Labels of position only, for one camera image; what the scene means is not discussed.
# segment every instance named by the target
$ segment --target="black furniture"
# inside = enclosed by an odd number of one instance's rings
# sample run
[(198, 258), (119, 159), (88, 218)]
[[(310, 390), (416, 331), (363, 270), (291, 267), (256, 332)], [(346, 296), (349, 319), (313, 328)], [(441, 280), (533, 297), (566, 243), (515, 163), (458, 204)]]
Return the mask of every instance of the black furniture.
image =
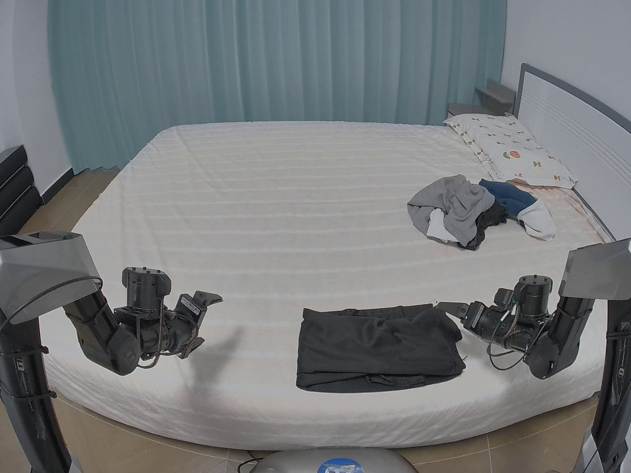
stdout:
[(515, 91), (502, 86), (492, 79), (486, 80), (486, 88), (475, 88), (480, 105), (466, 105), (464, 103), (450, 103), (447, 106), (447, 117), (460, 114), (512, 114), (515, 109)]
[(24, 146), (0, 153), (0, 237), (19, 232), (42, 203)]

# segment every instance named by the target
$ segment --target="folded clothing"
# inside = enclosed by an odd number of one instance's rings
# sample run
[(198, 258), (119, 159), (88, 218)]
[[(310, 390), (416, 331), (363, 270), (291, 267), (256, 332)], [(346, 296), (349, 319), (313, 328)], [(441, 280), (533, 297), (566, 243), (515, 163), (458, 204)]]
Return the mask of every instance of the folded clothing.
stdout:
[(315, 392), (378, 392), (443, 382), (465, 364), (460, 329), (430, 304), (318, 312), (305, 308), (296, 385)]
[(463, 175), (439, 178), (408, 201), (408, 214), (420, 232), (427, 235), (434, 209), (445, 212), (443, 224), (457, 241), (466, 245), (477, 233), (476, 219), (495, 202), (484, 187)]
[(495, 197), (495, 201), (499, 201), (506, 207), (508, 215), (513, 219), (516, 219), (523, 209), (530, 207), (537, 201), (537, 198), (530, 193), (507, 182), (482, 179), (479, 184)]
[(476, 250), (480, 243), (484, 241), (485, 229), (489, 226), (497, 226), (500, 223), (505, 223), (507, 218), (508, 212), (506, 211), (506, 207), (496, 200), (490, 209), (482, 212), (475, 220), (478, 232), (475, 237), (473, 237), (473, 240), (471, 240), (467, 245), (459, 243), (458, 247)]
[(427, 238), (434, 238), (444, 243), (458, 241), (454, 235), (445, 229), (444, 219), (445, 212), (440, 209), (434, 209), (432, 211), (430, 214), (430, 225), (427, 228), (427, 233), (425, 233)]
[(545, 203), (535, 201), (530, 207), (517, 215), (517, 221), (524, 226), (526, 233), (545, 241), (552, 241), (556, 233), (556, 225)]

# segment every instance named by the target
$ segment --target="white headboard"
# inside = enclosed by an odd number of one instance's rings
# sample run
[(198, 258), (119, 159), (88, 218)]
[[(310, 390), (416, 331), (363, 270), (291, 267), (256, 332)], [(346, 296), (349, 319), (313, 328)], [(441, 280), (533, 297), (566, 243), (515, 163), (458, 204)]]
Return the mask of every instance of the white headboard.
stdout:
[(570, 170), (574, 191), (613, 238), (631, 237), (631, 121), (526, 63), (515, 116)]

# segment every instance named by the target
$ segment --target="white wall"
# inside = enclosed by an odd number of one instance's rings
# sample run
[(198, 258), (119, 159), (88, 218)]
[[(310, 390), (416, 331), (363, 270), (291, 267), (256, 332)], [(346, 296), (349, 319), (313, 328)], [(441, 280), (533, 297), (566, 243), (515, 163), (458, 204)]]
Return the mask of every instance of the white wall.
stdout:
[(631, 0), (507, 0), (502, 84), (522, 62), (631, 119)]
[(0, 0), (0, 150), (24, 144), (43, 194), (70, 168), (48, 59), (48, 0)]

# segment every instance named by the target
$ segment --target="blue round sticker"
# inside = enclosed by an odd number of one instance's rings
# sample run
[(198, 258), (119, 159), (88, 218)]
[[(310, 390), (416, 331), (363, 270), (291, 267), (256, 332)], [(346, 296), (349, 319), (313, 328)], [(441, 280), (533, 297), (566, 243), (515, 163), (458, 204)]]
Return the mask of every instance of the blue round sticker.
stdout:
[(363, 468), (352, 459), (337, 457), (322, 464), (317, 473), (363, 473)]

